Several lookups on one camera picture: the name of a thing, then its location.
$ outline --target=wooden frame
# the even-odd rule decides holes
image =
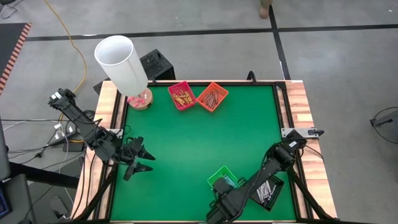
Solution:
[[[172,83],[172,82],[179,82],[176,80],[162,80],[157,81],[157,83]],[[252,82],[251,80],[187,80],[187,82]],[[281,82],[280,80],[258,80],[257,82]],[[289,98],[289,105],[290,110],[293,118],[293,124],[296,128],[311,128],[314,127],[314,123],[311,116],[310,107],[307,100],[307,95],[305,93],[303,81],[285,81],[287,96]],[[105,128],[110,128],[111,120],[113,117],[113,111],[115,105],[119,105],[119,108],[116,110],[118,113],[116,115],[116,122],[115,128],[120,128],[122,122],[122,115],[123,115],[123,107],[124,107],[124,97],[120,97],[120,102],[118,104],[115,103],[117,95],[117,89],[113,85],[111,81],[103,82],[103,86],[101,89],[101,94],[99,95],[98,105],[96,110],[95,119],[102,118],[101,125]],[[282,97],[282,90],[278,89],[278,96],[279,96],[279,104],[280,109],[282,112],[283,121],[285,127],[289,127],[287,122],[287,110],[284,105],[284,99]],[[320,152],[320,147],[318,140],[309,140],[308,145],[318,152]],[[101,171],[103,168],[103,164],[101,160],[97,157],[94,158],[94,152],[88,150],[86,153],[85,158],[85,166],[82,169],[85,170],[85,186],[83,190],[83,197],[81,200],[81,205],[77,209],[78,203],[74,204],[73,213],[77,209],[75,217],[77,217],[83,209],[86,207],[86,199],[90,201],[94,194],[98,191],[98,187],[100,185],[100,176]],[[93,161],[93,168],[91,171],[91,184],[90,188],[88,189],[88,182],[89,182],[89,171],[90,171],[90,164]],[[324,163],[318,155],[316,155],[312,151],[305,151],[305,154],[302,157],[302,164],[304,169],[304,174],[306,178],[306,183],[309,191],[315,197],[317,202],[323,207],[323,209],[331,216],[336,217],[335,206],[333,203],[333,199],[330,192],[330,187],[328,183],[328,178],[326,176],[326,170]],[[83,189],[83,180],[81,179],[79,182],[78,190],[76,192],[75,201],[79,202],[81,193]],[[297,189],[297,196],[298,196],[298,206],[300,209],[301,217],[306,218],[306,211],[305,211],[305,204],[304,199]],[[103,195],[103,199],[101,201],[101,205],[99,208],[99,215],[98,218],[105,218],[106,217],[106,207],[108,203],[108,196],[109,196],[109,188]]]

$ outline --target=shoe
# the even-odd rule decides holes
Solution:
[[[268,9],[260,7],[260,18],[261,19],[268,19],[269,12]]]

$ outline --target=concrete floor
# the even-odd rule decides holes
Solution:
[[[269,20],[258,17],[258,0],[50,3],[74,35],[271,27]],[[0,22],[32,22],[30,37],[65,35],[42,0],[17,8]],[[273,8],[278,27],[398,24],[398,2],[393,0],[276,0]],[[376,135],[369,119],[397,105],[398,30],[280,33],[280,38],[290,76],[304,80],[315,124],[326,132],[320,143],[338,216],[395,223],[398,151]],[[245,78],[249,70],[258,79],[283,79],[272,33],[132,40],[140,56],[159,49],[178,79]],[[83,109],[95,110],[98,96],[92,86],[106,78],[93,57],[99,41],[75,41],[88,63],[87,81],[77,98]],[[48,97],[57,88],[74,88],[82,75],[83,64],[68,41],[26,42],[0,97],[0,113],[6,119],[58,118],[59,112],[47,105]],[[40,147],[52,131],[52,124],[20,125],[6,131],[6,141],[12,150]],[[382,131],[394,139],[389,127]],[[51,149],[28,165],[45,167],[64,156],[61,149]]]

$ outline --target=green tabletop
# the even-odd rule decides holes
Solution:
[[[237,177],[250,178],[268,148],[281,140],[271,86],[226,86],[229,95],[210,113],[199,104],[176,109],[166,86],[151,87],[153,105],[144,111],[128,106],[125,136],[144,137],[155,161],[139,159],[154,168],[123,180],[119,167],[112,220],[202,221],[214,195],[207,179],[226,165]],[[205,86],[193,86],[195,96]],[[271,212],[248,201],[240,220],[294,220],[287,174]]]

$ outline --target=green basket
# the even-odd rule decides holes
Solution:
[[[235,185],[235,188],[240,186],[238,184],[238,179],[226,166],[222,166],[215,174],[213,174],[209,179],[207,179],[207,182],[209,183],[210,187],[213,189],[213,185],[216,182],[216,180],[222,177],[224,178],[228,177],[228,179],[232,181],[232,183]]]

